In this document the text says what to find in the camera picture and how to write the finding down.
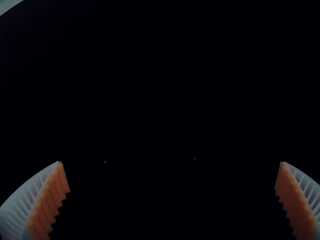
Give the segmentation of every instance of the orange gripper pad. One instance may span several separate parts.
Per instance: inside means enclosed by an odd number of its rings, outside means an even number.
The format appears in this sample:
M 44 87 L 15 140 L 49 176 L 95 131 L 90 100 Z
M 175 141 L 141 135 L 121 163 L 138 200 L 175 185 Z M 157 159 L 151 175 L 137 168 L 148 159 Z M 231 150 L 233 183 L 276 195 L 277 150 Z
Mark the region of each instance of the orange gripper pad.
M 316 229 L 315 216 L 290 168 L 280 163 L 274 186 L 275 194 L 280 197 L 286 217 L 290 220 L 293 235 L 297 240 L 311 240 Z
M 49 176 L 27 224 L 34 240 L 50 239 L 48 233 L 53 230 L 51 225 L 56 222 L 58 208 L 63 206 L 62 200 L 69 192 L 65 169 L 60 162 Z

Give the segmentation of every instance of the white plastic ribbing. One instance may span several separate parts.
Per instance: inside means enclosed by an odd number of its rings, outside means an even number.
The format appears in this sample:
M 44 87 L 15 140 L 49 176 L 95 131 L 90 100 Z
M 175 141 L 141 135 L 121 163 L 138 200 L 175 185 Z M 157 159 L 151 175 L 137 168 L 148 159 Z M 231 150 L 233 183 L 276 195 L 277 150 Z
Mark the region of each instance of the white plastic ribbing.
M 31 177 L 0 206 L 0 233 L 3 240 L 31 240 L 27 223 L 55 162 Z
M 320 185 L 291 164 L 287 162 L 283 164 L 291 170 L 315 217 L 316 229 L 312 240 L 320 240 Z

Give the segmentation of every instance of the black surface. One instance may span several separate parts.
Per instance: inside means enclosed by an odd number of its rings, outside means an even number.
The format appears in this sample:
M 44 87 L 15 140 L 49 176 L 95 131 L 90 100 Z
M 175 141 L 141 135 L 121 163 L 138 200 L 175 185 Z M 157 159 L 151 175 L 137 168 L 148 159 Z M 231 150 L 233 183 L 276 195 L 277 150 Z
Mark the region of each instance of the black surface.
M 181 45 L 167 56 L 155 25 L 134 22 L 132 10 L 25 0 L 0 17 L 0 202 L 62 161 L 71 193 L 51 239 L 199 237 L 203 228 L 208 120 L 179 74 L 191 56 L 173 59 Z
M 320 181 L 317 88 L 293 83 L 309 71 L 273 47 L 282 30 L 219 11 L 24 0 L 2 15 L 0 202 L 62 161 L 51 239 L 294 239 L 273 187 L 280 161 Z

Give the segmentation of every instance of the orange rubber pad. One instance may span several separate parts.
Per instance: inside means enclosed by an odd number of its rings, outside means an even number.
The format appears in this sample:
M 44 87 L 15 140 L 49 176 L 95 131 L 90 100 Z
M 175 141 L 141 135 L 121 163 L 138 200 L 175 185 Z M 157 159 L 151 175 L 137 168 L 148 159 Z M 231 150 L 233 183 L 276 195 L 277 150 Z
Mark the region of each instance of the orange rubber pad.
M 56 222 L 58 208 L 62 207 L 62 200 L 66 199 L 66 193 L 69 192 L 65 169 L 60 162 L 43 186 L 27 224 L 34 240 L 50 240 L 48 233 L 53 230 L 51 225 Z
M 316 218 L 290 168 L 280 163 L 278 176 L 274 186 L 275 195 L 283 204 L 286 217 L 290 220 L 293 235 L 297 240 L 310 240 L 316 229 Z

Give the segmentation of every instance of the dark background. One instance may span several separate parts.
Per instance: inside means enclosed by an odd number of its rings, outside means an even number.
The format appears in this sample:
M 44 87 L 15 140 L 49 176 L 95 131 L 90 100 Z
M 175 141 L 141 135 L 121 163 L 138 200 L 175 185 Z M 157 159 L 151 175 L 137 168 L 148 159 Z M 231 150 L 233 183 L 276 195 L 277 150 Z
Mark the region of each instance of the dark background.
M 25 0 L 0 18 L 0 202 L 62 161 L 71 193 L 51 239 L 203 232 L 202 66 L 132 7 Z
M 81 0 L 2 15 L 1 203 L 62 161 L 51 239 L 294 239 L 273 187 L 280 161 L 320 181 L 313 65 L 290 26 L 247 18 Z

